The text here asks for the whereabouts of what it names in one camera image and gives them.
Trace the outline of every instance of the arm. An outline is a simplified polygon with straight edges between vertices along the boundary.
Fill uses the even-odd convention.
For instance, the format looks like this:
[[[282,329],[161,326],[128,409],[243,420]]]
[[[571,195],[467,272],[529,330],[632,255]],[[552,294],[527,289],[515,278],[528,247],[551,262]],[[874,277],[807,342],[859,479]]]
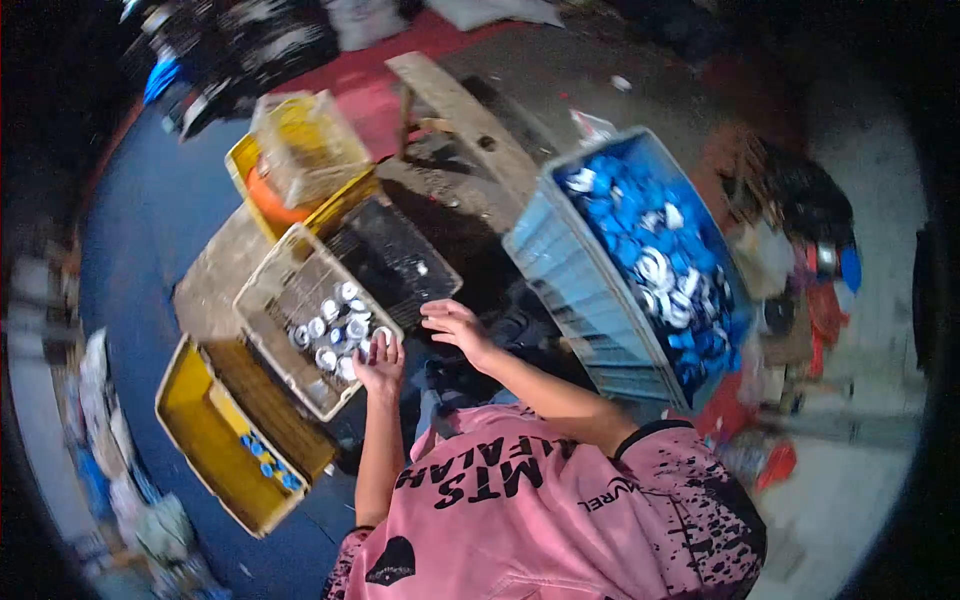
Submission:
[[[383,333],[371,342],[367,362],[359,350],[353,353],[357,378],[367,387],[367,426],[353,500],[357,526],[375,527],[387,518],[405,463],[398,408],[403,360],[403,346],[396,338],[387,345]]]
[[[487,338],[476,315],[459,302],[428,302],[421,312],[427,317],[423,326],[441,332],[433,334],[434,340],[459,347],[476,370],[503,384],[559,433],[596,445],[607,456],[613,456],[620,443],[637,430],[634,422],[609,400],[497,348]]]

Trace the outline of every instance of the person's left hand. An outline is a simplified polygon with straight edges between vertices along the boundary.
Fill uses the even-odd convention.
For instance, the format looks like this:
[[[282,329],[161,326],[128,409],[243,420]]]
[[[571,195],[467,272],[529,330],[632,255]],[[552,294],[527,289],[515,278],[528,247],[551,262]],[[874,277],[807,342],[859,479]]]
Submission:
[[[381,331],[371,340],[367,362],[360,350],[353,351],[353,370],[367,387],[367,401],[396,403],[403,386],[403,344],[396,336],[387,344]]]

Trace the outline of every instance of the light blue crate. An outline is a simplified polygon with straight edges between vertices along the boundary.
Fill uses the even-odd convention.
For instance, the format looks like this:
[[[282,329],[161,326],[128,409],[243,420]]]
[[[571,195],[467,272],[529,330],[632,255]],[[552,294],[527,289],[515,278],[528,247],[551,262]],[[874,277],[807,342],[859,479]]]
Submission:
[[[567,198],[559,181],[600,152],[649,169],[651,177],[698,206],[701,234],[727,275],[734,317],[749,322],[754,306],[733,265],[723,234],[690,180],[650,130],[637,127],[548,162],[540,184],[503,247],[570,341],[601,394],[672,404],[690,412],[657,337],[623,276]],[[699,412],[723,378],[712,376],[693,397]]]

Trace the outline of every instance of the pile of bottle caps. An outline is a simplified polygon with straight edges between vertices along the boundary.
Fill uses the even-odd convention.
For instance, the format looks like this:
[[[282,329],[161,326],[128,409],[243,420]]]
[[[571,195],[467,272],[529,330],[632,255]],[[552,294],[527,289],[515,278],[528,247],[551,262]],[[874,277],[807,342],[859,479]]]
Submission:
[[[372,327],[373,314],[357,298],[359,292],[351,281],[336,283],[333,294],[321,302],[319,315],[287,330],[294,348],[309,352],[318,369],[347,383],[356,380],[353,351],[359,348],[366,354],[371,339],[381,331],[388,342],[394,336],[389,327]]]
[[[657,332],[687,400],[711,374],[739,369],[731,288],[701,238],[709,216],[686,182],[667,186],[642,165],[599,155],[565,184]]]
[[[283,487],[291,492],[296,492],[303,487],[297,476],[270,453],[255,433],[251,431],[240,436],[240,444],[260,461],[260,472],[264,477],[279,479]]]

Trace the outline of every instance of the yellow crate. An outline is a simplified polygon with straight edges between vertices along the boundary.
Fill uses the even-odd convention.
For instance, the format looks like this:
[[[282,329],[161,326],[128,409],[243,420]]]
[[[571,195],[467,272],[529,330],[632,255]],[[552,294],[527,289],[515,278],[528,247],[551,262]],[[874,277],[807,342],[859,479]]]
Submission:
[[[255,538],[300,504],[334,456],[323,431],[255,363],[243,342],[180,344],[156,393],[156,418],[210,493]],[[240,443],[253,433],[302,485],[265,477],[261,459]]]
[[[260,227],[263,235],[270,240],[271,244],[275,244],[290,228],[290,225],[272,221],[264,216],[247,191],[247,175],[256,166],[259,157],[260,147],[257,146],[253,136],[247,134],[224,156],[224,163],[230,173],[230,178],[233,180],[233,185],[237,188],[244,204],[247,206],[247,210],[253,215],[253,219]],[[340,220],[348,212],[379,190],[380,181],[376,178],[371,166],[348,181],[336,194],[325,201],[321,201],[310,217],[304,220],[304,223],[307,224],[314,235],[323,239],[340,225]]]

